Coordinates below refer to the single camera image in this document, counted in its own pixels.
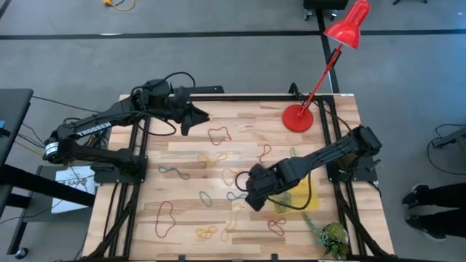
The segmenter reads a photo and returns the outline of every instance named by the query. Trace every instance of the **wooden table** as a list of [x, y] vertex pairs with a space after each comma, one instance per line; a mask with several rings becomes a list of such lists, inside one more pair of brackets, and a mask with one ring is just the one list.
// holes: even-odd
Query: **wooden table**
[[[355, 98], [351, 95], [335, 95], [334, 98], [338, 115], [351, 128], [358, 126], [360, 117]], [[299, 156], [303, 156], [325, 146], [319, 110], [314, 104], [310, 106], [315, 118], [310, 130], [292, 133], [285, 129], [281, 114], [287, 106], [295, 103], [296, 101], [194, 102], [195, 106], [210, 114], [210, 122], [191, 128], [187, 137], [181, 136], [179, 129], [175, 135], [169, 137], [149, 136], [146, 151], [149, 170], [139, 194], [130, 259], [177, 259], [178, 255], [186, 255], [187, 259], [270, 259], [272, 253], [277, 253], [281, 259], [324, 258], [324, 248], [315, 244], [316, 236], [309, 231], [301, 213], [276, 215], [269, 202], [260, 212], [255, 212], [244, 199], [229, 201], [226, 193], [233, 191], [238, 194], [239, 191], [234, 185], [226, 185], [221, 176], [222, 170], [227, 168], [249, 170], [258, 163], [264, 144], [272, 147], [270, 154], [263, 157], [266, 165], [289, 157], [291, 147], [296, 149]], [[331, 125], [331, 117], [328, 117], [328, 122]], [[208, 137], [208, 130], [222, 126], [228, 127], [232, 140], [214, 146]], [[343, 124], [341, 130], [343, 134], [346, 133], [347, 129]], [[171, 130], [166, 124], [153, 120], [151, 131], [164, 133]], [[130, 132], [131, 127], [114, 127], [109, 148], [127, 148]], [[212, 132], [214, 140], [220, 140], [224, 133], [224, 130]], [[228, 158], [219, 161], [215, 166], [206, 166], [197, 161], [199, 153], [204, 153], [211, 159], [225, 153]], [[161, 173], [161, 165], [167, 168], [176, 167], [181, 172], [190, 174], [190, 179], [183, 180], [176, 172]], [[312, 179], [318, 192], [319, 208], [307, 214], [317, 226], [324, 227], [330, 222], [338, 221], [333, 186], [327, 180], [325, 167], [313, 170]], [[361, 223], [385, 251], [393, 253], [379, 193], [368, 183], [353, 183], [353, 186]], [[102, 240], [113, 187], [113, 184], [106, 184], [98, 188], [83, 255], [91, 253]], [[212, 198], [211, 207], [202, 203], [200, 191], [207, 192]], [[114, 222], [118, 192], [119, 190], [114, 200], [109, 228]], [[159, 238], [155, 234], [155, 221], [165, 200], [173, 204], [172, 215], [176, 225], [165, 238]], [[233, 205], [237, 203], [244, 206], [237, 214], [237, 225], [228, 236], [225, 233], [222, 235], [221, 232], [231, 220]], [[160, 234], [164, 234], [173, 224], [169, 207], [164, 205], [160, 210]], [[281, 217], [286, 218], [287, 223], [282, 226], [284, 235], [278, 236], [269, 230], [267, 221]], [[352, 248], [358, 253], [349, 221], [348, 224]], [[217, 232], [210, 239], [199, 241], [196, 230], [209, 226], [215, 226]], [[125, 227], [123, 225], [120, 231], [117, 255], [122, 251]]]

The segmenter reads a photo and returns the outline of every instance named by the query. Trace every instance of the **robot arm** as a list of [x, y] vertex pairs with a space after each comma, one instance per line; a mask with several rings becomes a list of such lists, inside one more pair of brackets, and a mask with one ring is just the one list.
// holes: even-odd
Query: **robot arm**
[[359, 158], [374, 156], [381, 147], [369, 127], [359, 126], [339, 141], [307, 156], [287, 158], [268, 168], [255, 164], [248, 172], [246, 202], [259, 211], [269, 196], [292, 189], [311, 170], [337, 159], [340, 164], [344, 163], [345, 172], [353, 173], [358, 168]]
[[135, 87], [128, 98], [113, 104], [107, 111], [72, 123], [64, 122], [45, 141], [43, 159], [52, 164], [69, 164], [78, 159], [113, 164], [123, 174], [141, 172], [144, 164], [138, 163], [143, 159], [134, 156], [128, 148], [109, 151], [80, 146], [76, 140], [113, 126], [137, 124], [145, 116], [181, 123], [182, 135], [188, 135], [191, 127], [209, 121], [209, 115], [191, 103], [187, 88], [179, 87], [173, 95], [170, 93], [165, 80], [151, 80]]

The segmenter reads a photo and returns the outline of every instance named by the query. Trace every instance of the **concrete floor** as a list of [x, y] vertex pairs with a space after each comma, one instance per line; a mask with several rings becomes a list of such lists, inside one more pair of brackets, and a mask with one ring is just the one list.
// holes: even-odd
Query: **concrete floor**
[[[134, 10], [118, 12], [100, 1], [12, 0], [0, 19], [0, 35], [318, 29], [315, 17], [303, 21], [299, 0], [136, 1]], [[397, 6], [386, 0], [371, 2], [364, 30], [466, 28], [466, 2], [461, 0], [429, 4], [402, 0]], [[431, 242], [403, 222], [407, 212], [400, 205], [416, 183], [441, 186], [466, 181], [464, 176], [435, 170], [426, 156], [434, 127], [466, 122], [465, 45], [465, 35], [363, 36], [360, 49], [345, 49], [336, 66], [340, 91], [355, 93], [363, 123], [384, 145], [377, 172], [400, 257], [442, 261], [465, 257], [465, 239]], [[198, 85], [221, 84], [227, 92], [286, 92], [291, 82], [302, 90], [310, 88], [325, 65], [319, 36], [0, 41], [0, 58], [1, 88], [28, 87], [38, 96], [100, 110], [135, 85], [173, 71], [188, 71]], [[173, 83], [189, 85], [182, 76]], [[320, 92], [330, 91], [326, 79]], [[46, 138], [68, 116], [86, 113], [33, 100], [25, 123]], [[464, 172], [455, 151], [448, 147], [434, 152], [433, 158], [446, 169]], [[7, 162], [29, 172], [44, 164], [17, 146]], [[20, 210], [7, 208], [0, 221], [19, 214]], [[28, 225], [22, 246], [31, 253], [24, 261], [74, 258], [87, 224]], [[1, 261], [15, 260], [4, 255], [15, 225], [15, 221], [0, 225]]]

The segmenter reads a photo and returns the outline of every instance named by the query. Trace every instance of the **person's leg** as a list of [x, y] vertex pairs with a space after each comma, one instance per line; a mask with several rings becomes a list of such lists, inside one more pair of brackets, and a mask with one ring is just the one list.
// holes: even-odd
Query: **person's leg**
[[409, 208], [418, 205], [437, 205], [439, 207], [466, 208], [466, 183], [458, 183], [437, 188], [418, 185], [403, 198]]
[[466, 237], [466, 209], [450, 210], [433, 215], [412, 215], [406, 218], [411, 227], [429, 234], [434, 239], [445, 235]]

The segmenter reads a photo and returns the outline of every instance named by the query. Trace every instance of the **shoe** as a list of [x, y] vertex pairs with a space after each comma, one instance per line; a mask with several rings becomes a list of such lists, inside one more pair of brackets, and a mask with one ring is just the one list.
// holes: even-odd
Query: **shoe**
[[422, 227], [421, 221], [419, 220], [418, 215], [409, 215], [405, 218], [405, 222], [412, 227], [413, 229], [417, 229], [422, 231], [428, 238], [434, 241], [443, 241], [446, 239], [446, 235], [443, 233], [436, 233], [429, 231]]
[[403, 206], [407, 208], [417, 207], [419, 205], [419, 202], [417, 200], [419, 196], [419, 192], [426, 191], [426, 190], [429, 190], [428, 185], [424, 185], [424, 184], [415, 185], [412, 188], [411, 193], [409, 193], [403, 198]]

